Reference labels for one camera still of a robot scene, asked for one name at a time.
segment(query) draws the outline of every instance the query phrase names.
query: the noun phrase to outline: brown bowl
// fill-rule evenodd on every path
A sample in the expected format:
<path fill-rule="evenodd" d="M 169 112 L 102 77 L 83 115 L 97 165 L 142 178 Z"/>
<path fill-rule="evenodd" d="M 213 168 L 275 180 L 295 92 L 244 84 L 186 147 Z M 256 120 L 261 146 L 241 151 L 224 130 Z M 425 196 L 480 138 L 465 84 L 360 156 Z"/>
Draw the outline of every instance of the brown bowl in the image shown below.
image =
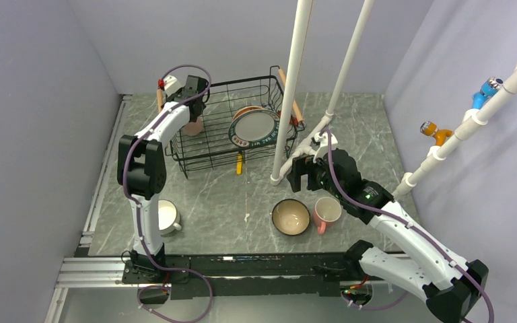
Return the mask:
<path fill-rule="evenodd" d="M 283 234 L 296 236 L 304 232 L 310 224 L 310 212 L 300 201 L 282 200 L 273 209 L 273 224 Z"/>

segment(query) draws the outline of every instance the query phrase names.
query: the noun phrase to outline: white mug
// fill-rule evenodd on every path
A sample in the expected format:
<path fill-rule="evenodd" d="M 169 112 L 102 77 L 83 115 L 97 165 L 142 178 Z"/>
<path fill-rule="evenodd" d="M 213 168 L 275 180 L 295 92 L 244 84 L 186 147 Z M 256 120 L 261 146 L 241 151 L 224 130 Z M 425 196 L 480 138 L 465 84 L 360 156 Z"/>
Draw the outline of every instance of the white mug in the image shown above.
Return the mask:
<path fill-rule="evenodd" d="M 181 230 L 181 225 L 179 224 L 181 216 L 175 205 L 170 201 L 158 201 L 158 216 L 162 235 L 169 234 L 174 230 Z"/>

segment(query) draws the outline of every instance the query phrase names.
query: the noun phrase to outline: blue clamp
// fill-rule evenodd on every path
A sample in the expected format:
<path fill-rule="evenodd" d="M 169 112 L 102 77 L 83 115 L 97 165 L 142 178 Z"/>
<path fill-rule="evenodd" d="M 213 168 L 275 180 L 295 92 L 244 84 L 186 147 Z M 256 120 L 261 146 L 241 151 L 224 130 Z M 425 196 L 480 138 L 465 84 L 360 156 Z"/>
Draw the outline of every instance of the blue clamp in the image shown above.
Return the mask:
<path fill-rule="evenodd" d="M 502 80 L 497 79 L 496 77 L 489 78 L 483 86 L 481 86 L 481 90 L 477 93 L 473 94 L 473 109 L 480 110 L 485 102 L 490 99 L 492 96 L 498 92 L 498 90 L 502 87 Z"/>

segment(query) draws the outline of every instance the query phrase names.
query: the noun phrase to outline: white plate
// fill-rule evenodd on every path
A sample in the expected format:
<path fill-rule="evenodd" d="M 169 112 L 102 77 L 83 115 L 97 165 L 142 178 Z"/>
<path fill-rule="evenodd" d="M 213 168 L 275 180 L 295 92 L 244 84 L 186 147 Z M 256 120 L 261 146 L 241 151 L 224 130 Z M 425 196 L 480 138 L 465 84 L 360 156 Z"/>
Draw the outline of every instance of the white plate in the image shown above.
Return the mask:
<path fill-rule="evenodd" d="M 229 139 L 239 147 L 255 147 L 276 140 L 278 114 L 266 109 L 249 110 L 239 115 L 229 127 Z"/>

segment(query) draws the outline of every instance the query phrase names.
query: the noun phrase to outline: dish rack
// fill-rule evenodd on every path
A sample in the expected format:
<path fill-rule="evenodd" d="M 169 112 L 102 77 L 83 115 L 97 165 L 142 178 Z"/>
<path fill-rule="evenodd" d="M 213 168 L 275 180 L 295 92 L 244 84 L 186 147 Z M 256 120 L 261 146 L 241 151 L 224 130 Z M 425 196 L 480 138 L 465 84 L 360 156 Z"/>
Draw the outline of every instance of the dish rack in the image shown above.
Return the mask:
<path fill-rule="evenodd" d="M 234 145 L 228 136 L 233 116 L 245 106 L 262 106 L 274 112 L 280 111 L 283 89 L 273 75 L 275 68 L 279 67 L 271 66 L 270 73 L 265 76 L 211 84 L 211 93 L 201 115 L 203 130 L 196 136 L 178 131 L 165 150 L 167 156 L 179 163 L 185 178 L 195 170 L 236 164 L 239 156 L 243 162 L 247 162 L 275 154 L 276 139 L 249 148 Z M 287 158 L 298 133 L 303 130 L 302 124 L 290 124 L 284 147 Z"/>

